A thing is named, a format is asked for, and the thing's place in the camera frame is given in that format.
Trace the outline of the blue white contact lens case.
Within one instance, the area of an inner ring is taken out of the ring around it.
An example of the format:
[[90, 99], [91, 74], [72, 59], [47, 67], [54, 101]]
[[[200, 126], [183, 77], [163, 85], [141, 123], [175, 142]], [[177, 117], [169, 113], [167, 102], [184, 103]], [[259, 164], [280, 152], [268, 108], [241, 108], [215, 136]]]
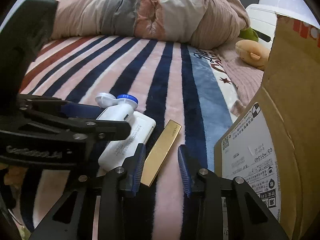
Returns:
[[120, 104], [128, 104], [133, 109], [138, 107], [138, 99], [129, 94], [120, 94], [117, 97], [110, 93], [99, 93], [95, 97], [95, 101], [101, 108], [108, 108]]

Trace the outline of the white flat power bank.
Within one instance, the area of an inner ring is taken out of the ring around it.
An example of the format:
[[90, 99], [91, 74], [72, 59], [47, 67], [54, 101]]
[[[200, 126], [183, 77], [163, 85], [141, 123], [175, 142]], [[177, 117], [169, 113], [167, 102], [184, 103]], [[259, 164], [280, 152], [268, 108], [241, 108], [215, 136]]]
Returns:
[[98, 159], [99, 166], [107, 172], [121, 166], [127, 157], [133, 156], [138, 144], [146, 144], [156, 127], [155, 120], [138, 111], [125, 116], [125, 121], [131, 127], [130, 135], [125, 140], [109, 142]]

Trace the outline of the gold rectangular case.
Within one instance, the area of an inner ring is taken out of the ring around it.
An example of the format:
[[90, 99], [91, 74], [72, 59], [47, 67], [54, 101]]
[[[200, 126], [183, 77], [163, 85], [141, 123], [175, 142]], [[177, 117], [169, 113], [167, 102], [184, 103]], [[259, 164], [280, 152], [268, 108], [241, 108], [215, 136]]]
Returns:
[[169, 120], [163, 132], [158, 137], [148, 157], [145, 160], [141, 177], [141, 183], [150, 187], [159, 173], [171, 147], [173, 146], [181, 125], [173, 120]]

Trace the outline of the brown cardboard box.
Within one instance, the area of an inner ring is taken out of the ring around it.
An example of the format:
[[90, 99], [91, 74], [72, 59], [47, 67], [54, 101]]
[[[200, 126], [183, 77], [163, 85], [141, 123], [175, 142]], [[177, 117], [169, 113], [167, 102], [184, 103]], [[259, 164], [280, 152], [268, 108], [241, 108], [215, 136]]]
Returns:
[[319, 30], [278, 15], [262, 83], [214, 148], [214, 171], [251, 185], [290, 239], [319, 213]]

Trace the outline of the striped fleece blanket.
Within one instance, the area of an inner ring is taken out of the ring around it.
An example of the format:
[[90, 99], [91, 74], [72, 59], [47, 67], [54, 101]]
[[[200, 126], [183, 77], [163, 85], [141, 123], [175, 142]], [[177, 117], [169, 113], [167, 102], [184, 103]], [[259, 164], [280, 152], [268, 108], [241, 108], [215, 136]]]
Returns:
[[150, 150], [169, 120], [181, 131], [146, 194], [142, 239], [181, 239], [183, 190], [177, 146], [186, 144], [214, 167], [214, 145], [234, 121], [237, 93], [213, 51], [186, 44], [120, 36], [73, 37], [50, 42], [31, 63], [24, 94], [92, 105], [100, 92], [131, 94], [156, 122]]

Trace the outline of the pink ribbed pillow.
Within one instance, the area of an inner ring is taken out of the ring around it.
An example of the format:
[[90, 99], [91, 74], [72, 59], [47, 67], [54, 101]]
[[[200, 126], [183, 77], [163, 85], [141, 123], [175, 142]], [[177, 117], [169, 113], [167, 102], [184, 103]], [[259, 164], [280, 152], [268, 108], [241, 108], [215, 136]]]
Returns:
[[238, 98], [233, 101], [231, 113], [239, 117], [258, 91], [264, 72], [246, 64], [236, 52], [235, 44], [241, 38], [235, 38], [217, 47], [221, 64], [235, 86]]

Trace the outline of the rolled striped duvet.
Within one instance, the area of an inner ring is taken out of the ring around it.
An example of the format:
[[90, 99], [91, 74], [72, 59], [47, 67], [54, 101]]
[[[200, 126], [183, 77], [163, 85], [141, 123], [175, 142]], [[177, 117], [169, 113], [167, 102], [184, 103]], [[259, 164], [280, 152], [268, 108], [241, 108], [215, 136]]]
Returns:
[[240, 0], [59, 0], [51, 38], [118, 35], [213, 49], [249, 26]]

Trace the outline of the tan plush toy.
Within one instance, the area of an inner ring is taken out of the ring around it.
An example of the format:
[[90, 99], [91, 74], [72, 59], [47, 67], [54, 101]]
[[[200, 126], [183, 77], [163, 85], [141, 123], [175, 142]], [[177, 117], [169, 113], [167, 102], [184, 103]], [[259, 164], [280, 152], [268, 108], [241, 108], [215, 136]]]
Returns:
[[235, 43], [239, 57], [251, 67], [264, 71], [270, 55], [270, 50], [252, 40], [240, 40]]

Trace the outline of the green plush toy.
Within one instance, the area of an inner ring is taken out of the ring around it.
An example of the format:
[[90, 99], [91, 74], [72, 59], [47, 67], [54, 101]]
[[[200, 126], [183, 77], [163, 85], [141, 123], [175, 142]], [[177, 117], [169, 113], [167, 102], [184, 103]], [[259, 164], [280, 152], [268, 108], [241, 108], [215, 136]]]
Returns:
[[244, 40], [252, 40], [255, 42], [259, 41], [259, 36], [251, 27], [240, 30], [239, 38], [242, 38]]

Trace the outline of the white bed headboard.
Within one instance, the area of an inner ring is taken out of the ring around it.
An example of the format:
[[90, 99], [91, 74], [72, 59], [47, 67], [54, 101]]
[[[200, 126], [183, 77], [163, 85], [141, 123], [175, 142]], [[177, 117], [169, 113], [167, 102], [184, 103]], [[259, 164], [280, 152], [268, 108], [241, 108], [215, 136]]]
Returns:
[[305, 23], [311, 23], [310, 19], [306, 16], [270, 5], [250, 4], [246, 8], [246, 11], [250, 18], [251, 28], [258, 35], [258, 42], [268, 49], [271, 49], [272, 47], [274, 32], [277, 25], [277, 15], [283, 15]]

